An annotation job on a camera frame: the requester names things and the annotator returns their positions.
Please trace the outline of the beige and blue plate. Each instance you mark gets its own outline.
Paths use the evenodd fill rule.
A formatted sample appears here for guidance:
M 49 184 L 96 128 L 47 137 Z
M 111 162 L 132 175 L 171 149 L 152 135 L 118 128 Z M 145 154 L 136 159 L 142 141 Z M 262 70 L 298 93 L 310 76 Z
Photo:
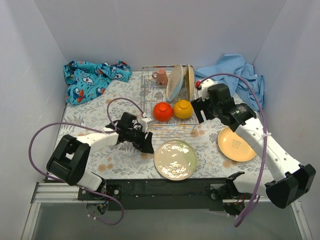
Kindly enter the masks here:
M 171 102 L 179 94 L 184 81 L 185 71 L 181 64 L 177 64 L 169 75 L 166 86 L 166 99 Z

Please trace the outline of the beige bird pattern plate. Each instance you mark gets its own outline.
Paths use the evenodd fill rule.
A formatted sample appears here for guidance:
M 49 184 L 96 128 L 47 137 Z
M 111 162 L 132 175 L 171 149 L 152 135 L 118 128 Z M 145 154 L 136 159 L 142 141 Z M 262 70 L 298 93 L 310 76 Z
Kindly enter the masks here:
M 186 65 L 186 87 L 188 91 L 188 99 L 192 101 L 195 94 L 195 73 L 191 65 Z

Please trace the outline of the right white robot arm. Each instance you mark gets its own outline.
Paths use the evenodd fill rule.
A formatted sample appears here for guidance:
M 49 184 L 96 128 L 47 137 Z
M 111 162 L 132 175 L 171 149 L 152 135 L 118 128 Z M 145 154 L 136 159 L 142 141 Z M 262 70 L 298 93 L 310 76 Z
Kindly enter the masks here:
M 235 103 L 227 85 L 206 80 L 196 82 L 195 87 L 201 91 L 201 97 L 191 101 L 198 122 L 219 119 L 254 150 L 262 166 L 271 173 L 270 178 L 256 180 L 241 171 L 234 173 L 217 189 L 217 194 L 232 199 L 243 193 L 260 195 L 284 209 L 310 190 L 315 168 L 311 164 L 301 164 L 288 154 L 269 132 L 265 132 L 257 114 L 246 103 Z

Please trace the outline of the plain orange plate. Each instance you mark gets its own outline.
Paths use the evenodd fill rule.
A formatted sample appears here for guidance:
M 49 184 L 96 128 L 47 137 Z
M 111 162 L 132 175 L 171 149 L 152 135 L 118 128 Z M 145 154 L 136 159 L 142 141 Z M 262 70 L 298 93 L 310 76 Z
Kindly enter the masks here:
M 250 145 L 229 127 L 220 131 L 217 143 L 221 152 L 235 162 L 247 162 L 256 156 Z

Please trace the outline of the red orange bowl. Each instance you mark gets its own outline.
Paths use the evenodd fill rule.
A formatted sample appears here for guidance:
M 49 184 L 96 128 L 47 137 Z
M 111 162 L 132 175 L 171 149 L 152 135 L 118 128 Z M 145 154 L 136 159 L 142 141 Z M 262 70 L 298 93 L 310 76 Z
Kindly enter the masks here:
M 153 108 L 153 116 L 159 122 L 166 122 L 173 116 L 173 109 L 167 102 L 159 102 Z

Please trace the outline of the pale green plate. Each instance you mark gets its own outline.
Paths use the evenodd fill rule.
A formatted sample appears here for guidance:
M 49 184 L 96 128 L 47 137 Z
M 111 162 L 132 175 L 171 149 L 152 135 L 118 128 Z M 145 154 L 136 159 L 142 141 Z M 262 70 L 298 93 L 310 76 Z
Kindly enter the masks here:
M 173 139 L 164 142 L 153 155 L 154 165 L 161 176 L 172 181 L 189 178 L 196 170 L 198 158 L 187 142 Z

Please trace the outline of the yellow bowl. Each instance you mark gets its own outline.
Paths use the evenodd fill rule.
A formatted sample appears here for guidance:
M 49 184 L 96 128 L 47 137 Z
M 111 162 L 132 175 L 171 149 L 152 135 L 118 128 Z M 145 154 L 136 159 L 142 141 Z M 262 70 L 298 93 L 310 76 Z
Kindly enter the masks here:
M 179 100 L 173 107 L 173 114 L 179 119 L 188 119 L 193 114 L 193 107 L 188 100 Z

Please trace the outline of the pink mug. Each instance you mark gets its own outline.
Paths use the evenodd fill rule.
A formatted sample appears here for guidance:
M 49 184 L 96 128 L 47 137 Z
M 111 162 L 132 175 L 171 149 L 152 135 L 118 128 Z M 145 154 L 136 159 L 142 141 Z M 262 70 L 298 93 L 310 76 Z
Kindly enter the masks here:
M 168 76 L 164 68 L 159 68 L 157 71 L 153 72 L 151 76 L 160 85 L 166 86 L 168 83 Z

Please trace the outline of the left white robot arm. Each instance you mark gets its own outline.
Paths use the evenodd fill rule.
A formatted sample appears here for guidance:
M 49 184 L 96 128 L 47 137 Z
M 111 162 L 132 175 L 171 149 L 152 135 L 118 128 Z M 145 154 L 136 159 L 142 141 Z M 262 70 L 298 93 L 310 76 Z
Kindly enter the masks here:
M 121 119 L 106 125 L 101 133 L 95 132 L 84 136 L 64 135 L 51 155 L 46 169 L 70 186 L 78 185 L 89 189 L 95 200 L 106 196 L 103 178 L 86 169 L 90 154 L 106 147 L 123 142 L 132 143 L 133 147 L 145 154 L 153 154 L 153 133 L 148 131 L 150 117 L 140 120 L 129 112 L 124 112 Z

